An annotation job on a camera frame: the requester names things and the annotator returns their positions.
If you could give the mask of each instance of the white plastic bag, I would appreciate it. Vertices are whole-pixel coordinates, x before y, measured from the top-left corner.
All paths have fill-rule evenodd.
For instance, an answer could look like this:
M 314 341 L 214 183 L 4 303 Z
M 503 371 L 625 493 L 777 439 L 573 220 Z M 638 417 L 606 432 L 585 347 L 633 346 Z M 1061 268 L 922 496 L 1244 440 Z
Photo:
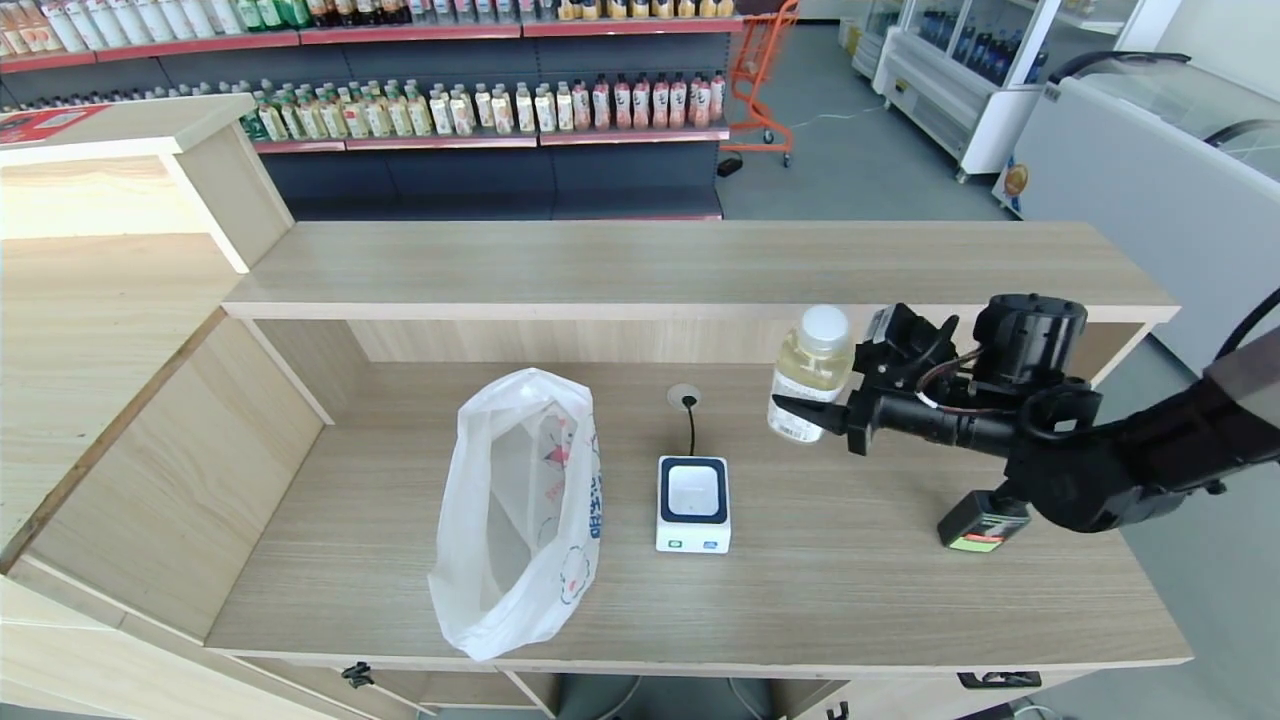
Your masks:
M 477 392 L 428 578 L 444 639 L 483 661 L 552 638 L 595 578 L 602 509 L 590 389 L 529 368 Z

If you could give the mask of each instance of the shopping cart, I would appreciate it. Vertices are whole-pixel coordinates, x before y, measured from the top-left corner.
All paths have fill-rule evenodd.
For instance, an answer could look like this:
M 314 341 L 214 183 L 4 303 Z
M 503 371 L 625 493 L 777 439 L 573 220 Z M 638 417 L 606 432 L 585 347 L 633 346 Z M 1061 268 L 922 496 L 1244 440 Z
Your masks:
M 730 124 L 730 133 L 764 128 L 762 143 L 730 143 L 721 150 L 730 152 L 782 152 L 782 167 L 791 167 L 791 131 L 773 119 L 773 111 L 760 100 L 760 88 L 769 79 L 769 70 L 782 51 L 782 37 L 796 24 L 800 0 L 742 0 L 739 10 L 742 18 L 742 41 L 730 69 L 730 88 L 733 97 L 746 105 L 746 119 Z M 740 88 L 745 83 L 749 90 Z

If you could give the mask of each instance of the cable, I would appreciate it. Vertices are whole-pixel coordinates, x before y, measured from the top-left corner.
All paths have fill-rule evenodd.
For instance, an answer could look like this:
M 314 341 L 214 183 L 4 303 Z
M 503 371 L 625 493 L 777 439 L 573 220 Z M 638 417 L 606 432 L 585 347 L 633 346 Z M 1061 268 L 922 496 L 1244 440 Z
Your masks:
M 750 703 L 750 702 L 746 702 L 746 698 L 745 698 L 745 697 L 742 697 L 742 693 L 740 693 L 740 692 L 737 691 L 737 685 L 736 685 L 736 684 L 733 683 L 733 678 L 730 678 L 730 679 L 728 679 L 728 689 L 733 691 L 733 697 L 736 697 L 736 698 L 737 698 L 737 701 L 742 703 L 742 707 L 745 707 L 745 708 L 746 708 L 746 711 L 751 714 L 751 717 L 755 717 L 755 720 L 764 720 L 764 716 L 763 716 L 763 715 L 760 715 L 760 714 L 759 714 L 759 712 L 758 712 L 758 711 L 755 710 L 755 707 L 753 707 L 753 706 L 751 706 L 751 703 Z
M 1267 316 L 1267 313 L 1275 310 L 1276 305 L 1280 305 L 1280 287 L 1274 290 L 1262 302 L 1258 302 L 1258 306 L 1251 310 L 1249 314 L 1240 320 L 1239 325 L 1235 325 L 1231 334 L 1226 336 L 1226 342 L 1222 343 L 1222 348 L 1217 351 L 1213 360 L 1219 360 L 1224 355 L 1234 352 L 1235 348 L 1240 346 L 1240 342 L 1244 341 L 1244 336 L 1249 334 L 1262 318 Z
M 680 398 L 680 404 L 689 411 L 689 456 L 692 457 L 694 446 L 698 441 L 698 432 L 694 429 L 694 405 L 698 405 L 698 398 L 691 395 L 686 395 Z
M 603 715 L 596 716 L 595 720 L 613 720 L 613 714 L 617 712 L 617 711 L 620 711 L 620 710 L 622 710 L 622 707 L 626 706 L 626 703 L 631 701 L 631 696 L 636 694 L 636 689 L 640 688 L 640 680 L 643 680 L 643 679 L 644 678 L 641 678 L 641 676 L 637 675 L 636 676 L 636 682 L 631 683 L 631 689 L 627 691 L 627 694 L 622 696 L 622 702 L 614 705 L 613 707 L 611 707 Z
M 854 119 L 854 118 L 856 118 L 856 117 L 859 117 L 861 114 L 874 113 L 876 110 L 883 110 L 883 109 L 884 109 L 884 105 L 877 105 L 874 108 L 864 108 L 864 109 L 854 113 L 852 115 L 832 115 L 829 113 L 823 113 L 820 115 L 814 115 L 814 117 L 809 118 L 808 120 L 805 120 L 803 123 L 796 123 L 794 126 L 787 126 L 787 128 L 790 128 L 790 129 L 803 128 L 805 126 L 812 126 L 813 123 L 815 123 L 815 122 L 818 122 L 818 120 L 820 120 L 823 118 L 829 118 L 832 120 L 851 120 L 851 119 Z
M 1014 717 L 1018 717 L 1023 712 L 1030 710 L 1034 710 L 1042 719 L 1044 719 L 1044 714 L 1048 712 L 1050 715 L 1053 716 L 1051 720 L 1062 720 L 1062 716 L 1059 715 L 1056 710 L 1053 710 L 1052 707 L 1044 707 L 1043 705 L 1028 705 L 1024 707 L 1019 707 L 1018 710 L 1014 711 Z

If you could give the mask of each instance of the refrigerator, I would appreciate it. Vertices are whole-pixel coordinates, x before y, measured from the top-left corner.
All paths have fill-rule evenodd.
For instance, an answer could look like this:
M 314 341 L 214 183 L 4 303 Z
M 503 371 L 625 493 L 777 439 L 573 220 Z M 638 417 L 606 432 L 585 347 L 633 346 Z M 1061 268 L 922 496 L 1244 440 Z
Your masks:
M 1280 286 L 1280 102 L 1187 55 L 1094 53 L 1055 72 L 993 193 L 1128 254 L 1181 305 L 1155 336 L 1197 373 Z

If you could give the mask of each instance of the red sign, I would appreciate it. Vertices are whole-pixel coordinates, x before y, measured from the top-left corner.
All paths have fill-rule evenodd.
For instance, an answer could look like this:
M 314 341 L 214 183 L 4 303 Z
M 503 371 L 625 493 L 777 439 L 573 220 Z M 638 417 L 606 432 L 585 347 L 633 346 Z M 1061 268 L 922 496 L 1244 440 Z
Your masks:
M 106 110 L 108 105 L 79 105 L 28 110 L 0 118 L 0 145 L 47 140 L 70 126 Z

